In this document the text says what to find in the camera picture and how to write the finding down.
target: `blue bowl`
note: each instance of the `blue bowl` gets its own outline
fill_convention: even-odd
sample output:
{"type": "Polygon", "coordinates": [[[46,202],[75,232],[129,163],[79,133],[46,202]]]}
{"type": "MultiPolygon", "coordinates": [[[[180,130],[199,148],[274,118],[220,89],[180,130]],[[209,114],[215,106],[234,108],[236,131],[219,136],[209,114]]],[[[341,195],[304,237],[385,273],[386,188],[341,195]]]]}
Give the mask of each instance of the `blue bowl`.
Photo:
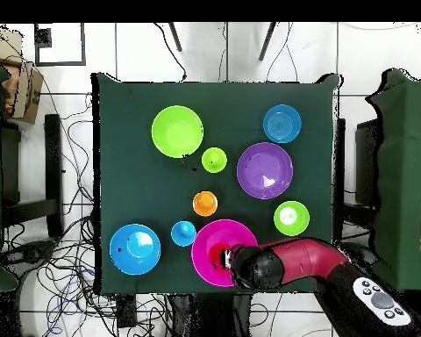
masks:
{"type": "Polygon", "coordinates": [[[293,107],[278,104],[265,114],[263,130],[273,142],[291,142],[301,131],[301,117],[293,107]]]}
{"type": "Polygon", "coordinates": [[[172,239],[180,247],[186,247],[193,243],[196,237],[196,229],[191,222],[179,221],[172,228],[172,239]]]}
{"type": "Polygon", "coordinates": [[[161,243],[149,227],[132,224],[118,229],[111,238],[110,256],[117,268],[140,276],[150,271],[161,257],[161,243]]]}

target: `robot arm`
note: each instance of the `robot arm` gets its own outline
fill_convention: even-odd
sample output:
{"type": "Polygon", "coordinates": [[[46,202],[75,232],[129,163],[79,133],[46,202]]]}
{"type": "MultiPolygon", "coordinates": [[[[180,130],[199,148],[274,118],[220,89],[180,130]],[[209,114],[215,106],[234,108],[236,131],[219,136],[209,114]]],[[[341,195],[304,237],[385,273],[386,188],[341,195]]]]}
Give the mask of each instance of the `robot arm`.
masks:
{"type": "Polygon", "coordinates": [[[337,249],[313,239],[282,240],[260,247],[233,247],[225,266],[240,287],[273,290],[307,276],[326,280],[333,269],[347,262],[337,249]]]}
{"type": "Polygon", "coordinates": [[[329,244],[316,239],[282,240],[260,247],[235,246],[221,262],[243,289],[276,290],[313,277],[325,288],[330,313],[341,314],[353,337],[421,337],[421,318],[404,309],[379,284],[329,244]]]}

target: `bowl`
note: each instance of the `bowl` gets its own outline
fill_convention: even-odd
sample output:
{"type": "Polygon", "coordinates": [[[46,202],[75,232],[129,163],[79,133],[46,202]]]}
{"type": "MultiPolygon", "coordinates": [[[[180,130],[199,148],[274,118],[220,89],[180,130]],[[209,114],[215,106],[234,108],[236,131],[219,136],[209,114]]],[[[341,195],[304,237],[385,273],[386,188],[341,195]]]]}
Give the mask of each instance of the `bowl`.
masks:
{"type": "Polygon", "coordinates": [[[240,156],[237,179],[246,194],[258,199],[281,195],[290,185],[293,165],[285,150],[270,142],[256,143],[240,156]]]}
{"type": "Polygon", "coordinates": [[[171,236],[176,245],[186,247],[193,243],[196,237],[196,229],[191,222],[179,221],[172,227],[171,236]]]}
{"type": "Polygon", "coordinates": [[[218,173],[225,168],[228,159],[221,148],[211,147],[204,151],[201,162],[208,172],[218,173]]]}
{"type": "Polygon", "coordinates": [[[276,228],[288,236],[303,233],[310,222],[310,214],[304,204],[288,201],[280,204],[273,217],[276,228]]]}
{"type": "Polygon", "coordinates": [[[278,104],[265,114],[263,130],[273,142],[289,143],[301,131],[301,117],[293,107],[278,104]]]}
{"type": "Polygon", "coordinates": [[[204,226],[196,235],[191,251],[197,274],[217,287],[232,287],[230,270],[218,265],[217,261],[221,251],[238,244],[257,246],[253,233],[238,221],[218,219],[204,226]]]}
{"type": "Polygon", "coordinates": [[[193,198],[193,210],[203,217],[208,217],[217,210],[217,197],[210,191],[198,192],[193,198]]]}
{"type": "Polygon", "coordinates": [[[161,243],[149,227],[139,224],[126,225],[112,236],[110,256],[121,272],[139,276],[156,266],[161,257],[161,243]]]}
{"type": "Polygon", "coordinates": [[[151,127],[154,145],[164,155],[183,158],[194,153],[203,141],[203,124],[191,109],[170,106],[154,118],[151,127]]]}

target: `small green bowl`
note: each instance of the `small green bowl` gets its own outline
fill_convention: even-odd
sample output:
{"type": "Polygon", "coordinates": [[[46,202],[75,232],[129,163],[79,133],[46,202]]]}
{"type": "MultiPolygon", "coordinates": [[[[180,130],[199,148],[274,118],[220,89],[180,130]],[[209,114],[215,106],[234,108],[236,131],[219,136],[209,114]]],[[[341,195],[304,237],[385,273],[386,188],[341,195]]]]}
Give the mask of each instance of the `small green bowl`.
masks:
{"type": "Polygon", "coordinates": [[[201,157],[201,163],[203,164],[204,169],[210,173],[218,173],[222,171],[228,159],[226,157],[225,151],[218,147],[211,147],[204,151],[203,156],[201,157]]]}
{"type": "Polygon", "coordinates": [[[280,204],[276,208],[273,221],[281,233],[288,236],[295,236],[307,228],[310,215],[304,204],[289,201],[280,204]]]}
{"type": "Polygon", "coordinates": [[[191,109],[170,106],[154,118],[151,127],[154,145],[164,155],[183,158],[194,153],[203,141],[203,123],[191,109]]]}

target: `cardboard box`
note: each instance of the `cardboard box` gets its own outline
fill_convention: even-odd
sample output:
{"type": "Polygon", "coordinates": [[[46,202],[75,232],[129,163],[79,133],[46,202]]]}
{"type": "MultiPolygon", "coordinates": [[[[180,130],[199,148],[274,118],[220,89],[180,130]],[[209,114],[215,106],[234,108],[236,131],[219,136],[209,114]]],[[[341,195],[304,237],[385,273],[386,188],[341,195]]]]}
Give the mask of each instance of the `cardboard box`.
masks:
{"type": "Polygon", "coordinates": [[[10,79],[3,82],[3,86],[11,96],[6,100],[5,107],[10,118],[34,124],[44,77],[33,67],[32,62],[22,63],[20,68],[10,65],[4,65],[4,67],[11,75],[10,79]]]}
{"type": "Polygon", "coordinates": [[[0,26],[0,60],[22,62],[22,34],[0,26]]]}
{"type": "Polygon", "coordinates": [[[27,71],[30,71],[31,65],[31,79],[29,82],[29,87],[25,95],[25,114],[22,121],[25,121],[29,124],[34,124],[36,122],[36,117],[38,115],[39,108],[39,99],[40,92],[42,91],[42,84],[44,83],[44,76],[42,76],[36,68],[32,66],[32,63],[27,63],[27,71]]]}

